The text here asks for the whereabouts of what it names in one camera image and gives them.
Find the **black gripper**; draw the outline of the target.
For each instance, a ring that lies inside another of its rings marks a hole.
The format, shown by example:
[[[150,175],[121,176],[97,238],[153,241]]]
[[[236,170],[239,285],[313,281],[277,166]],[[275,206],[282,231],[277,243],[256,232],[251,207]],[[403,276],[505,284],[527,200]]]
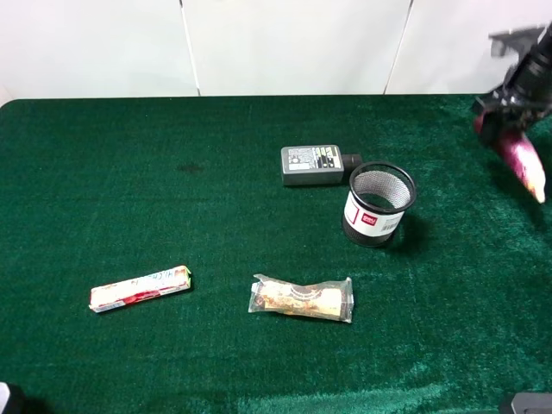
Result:
[[[480,117],[480,142],[494,145],[504,128],[526,129],[551,114],[551,72],[511,75],[476,97],[472,110]]]

